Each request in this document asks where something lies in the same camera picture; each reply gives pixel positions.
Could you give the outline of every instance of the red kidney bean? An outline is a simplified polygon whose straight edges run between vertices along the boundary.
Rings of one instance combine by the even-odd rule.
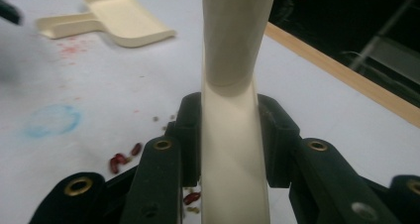
[[[201,196],[200,192],[191,192],[183,198],[183,202],[185,205],[189,205],[192,202],[198,200]]]
[[[121,153],[115,154],[114,158],[115,158],[115,160],[117,160],[118,164],[125,165],[128,162],[126,156],[124,156]]]
[[[130,151],[130,154],[135,157],[139,154],[139,152],[142,150],[142,143],[137,143],[132,150]]]
[[[118,170],[118,161],[116,158],[113,158],[109,161],[109,168],[111,169],[112,173],[118,173],[120,172]]]

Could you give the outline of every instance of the beige plastic scoop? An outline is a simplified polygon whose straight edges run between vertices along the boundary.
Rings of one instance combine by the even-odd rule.
[[[41,34],[59,39],[94,31],[108,33],[127,48],[140,47],[176,34],[136,0],[84,0],[90,12],[42,18],[37,21]]]

